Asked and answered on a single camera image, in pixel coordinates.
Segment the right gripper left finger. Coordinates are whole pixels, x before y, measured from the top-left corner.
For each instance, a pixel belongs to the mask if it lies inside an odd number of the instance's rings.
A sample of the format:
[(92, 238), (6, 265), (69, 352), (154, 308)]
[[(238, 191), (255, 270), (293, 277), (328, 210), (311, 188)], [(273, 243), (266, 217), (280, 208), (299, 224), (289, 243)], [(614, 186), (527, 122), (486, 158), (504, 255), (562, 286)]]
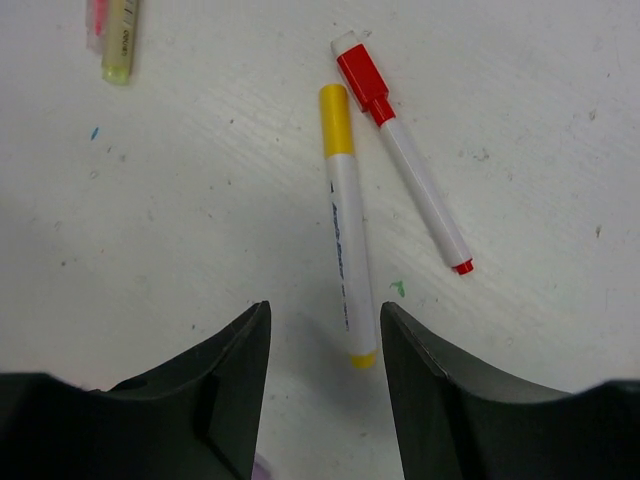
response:
[(248, 479), (253, 473), (271, 309), (108, 391), (44, 373), (1, 377), (5, 479)]

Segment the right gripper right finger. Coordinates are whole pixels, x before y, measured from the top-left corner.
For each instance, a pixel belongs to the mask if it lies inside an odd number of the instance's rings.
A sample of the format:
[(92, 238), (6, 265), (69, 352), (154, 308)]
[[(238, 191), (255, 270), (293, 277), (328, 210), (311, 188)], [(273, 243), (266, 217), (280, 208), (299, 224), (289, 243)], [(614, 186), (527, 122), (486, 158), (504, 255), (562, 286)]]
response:
[(405, 478), (638, 478), (638, 381), (562, 392), (482, 361), (393, 302), (380, 323)]

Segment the yellow cap pen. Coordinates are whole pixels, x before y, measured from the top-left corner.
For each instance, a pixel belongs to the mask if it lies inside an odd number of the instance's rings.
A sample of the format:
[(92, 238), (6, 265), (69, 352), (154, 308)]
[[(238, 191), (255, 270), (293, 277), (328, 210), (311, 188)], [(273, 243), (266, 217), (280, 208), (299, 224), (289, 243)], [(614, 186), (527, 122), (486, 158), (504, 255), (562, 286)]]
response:
[(367, 369), (376, 362), (378, 340), (346, 88), (324, 86), (319, 106), (348, 352), (354, 367)]

